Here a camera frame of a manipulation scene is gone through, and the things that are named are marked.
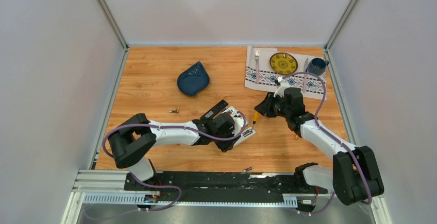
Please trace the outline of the white remote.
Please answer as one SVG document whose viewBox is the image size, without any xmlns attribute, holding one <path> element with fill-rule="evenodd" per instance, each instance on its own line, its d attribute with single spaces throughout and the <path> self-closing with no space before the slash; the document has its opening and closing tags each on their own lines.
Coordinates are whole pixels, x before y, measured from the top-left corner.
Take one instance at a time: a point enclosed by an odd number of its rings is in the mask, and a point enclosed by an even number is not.
<svg viewBox="0 0 437 224">
<path fill-rule="evenodd" d="M 242 112 L 240 112 L 238 109 L 236 109 L 234 106 L 226 107 L 221 111 L 221 114 L 228 115 L 232 118 L 241 118 Z"/>
<path fill-rule="evenodd" d="M 234 147 L 241 144 L 243 141 L 251 138 L 256 134 L 256 130 L 252 128 L 247 128 L 243 131 L 243 133 L 240 135 L 240 137 L 236 140 L 236 142 L 233 144 Z"/>
</svg>

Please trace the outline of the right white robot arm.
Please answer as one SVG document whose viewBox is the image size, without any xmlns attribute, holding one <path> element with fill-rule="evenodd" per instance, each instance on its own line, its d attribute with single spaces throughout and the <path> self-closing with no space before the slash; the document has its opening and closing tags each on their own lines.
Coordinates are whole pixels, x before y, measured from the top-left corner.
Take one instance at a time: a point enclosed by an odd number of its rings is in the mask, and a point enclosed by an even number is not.
<svg viewBox="0 0 437 224">
<path fill-rule="evenodd" d="M 260 115 L 283 117 L 288 128 L 332 160 L 332 168 L 307 163 L 295 169 L 295 188 L 308 192 L 314 186 L 334 192 L 344 205 L 370 201 L 385 188 L 375 154 L 368 146 L 357 147 L 331 133 L 314 114 L 306 111 L 299 88 L 286 88 L 282 94 L 268 92 L 255 106 Z"/>
</svg>

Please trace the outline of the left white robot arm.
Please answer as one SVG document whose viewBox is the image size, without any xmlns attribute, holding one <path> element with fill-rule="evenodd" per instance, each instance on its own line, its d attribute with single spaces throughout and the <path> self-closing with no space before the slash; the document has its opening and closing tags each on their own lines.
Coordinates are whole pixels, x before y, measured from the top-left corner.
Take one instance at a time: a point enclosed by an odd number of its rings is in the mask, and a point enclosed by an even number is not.
<svg viewBox="0 0 437 224">
<path fill-rule="evenodd" d="M 158 182 L 152 163 L 145 157 L 151 148 L 215 143 L 222 152 L 226 152 L 237 144 L 246 126 L 247 120 L 240 111 L 235 115 L 225 112 L 185 123 L 155 122 L 139 113 L 108 132 L 102 147 L 114 159 L 117 168 L 128 169 L 137 178 L 139 186 L 150 191 Z"/>
</svg>

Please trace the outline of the yellow handled screwdriver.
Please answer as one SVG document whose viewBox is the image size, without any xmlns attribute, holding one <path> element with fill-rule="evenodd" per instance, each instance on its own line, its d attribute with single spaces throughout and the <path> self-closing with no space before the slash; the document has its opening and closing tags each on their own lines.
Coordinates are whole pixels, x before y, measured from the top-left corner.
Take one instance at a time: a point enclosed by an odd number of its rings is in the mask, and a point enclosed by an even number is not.
<svg viewBox="0 0 437 224">
<path fill-rule="evenodd" d="M 259 118 L 259 112 L 255 111 L 252 124 L 255 125 Z"/>
</svg>

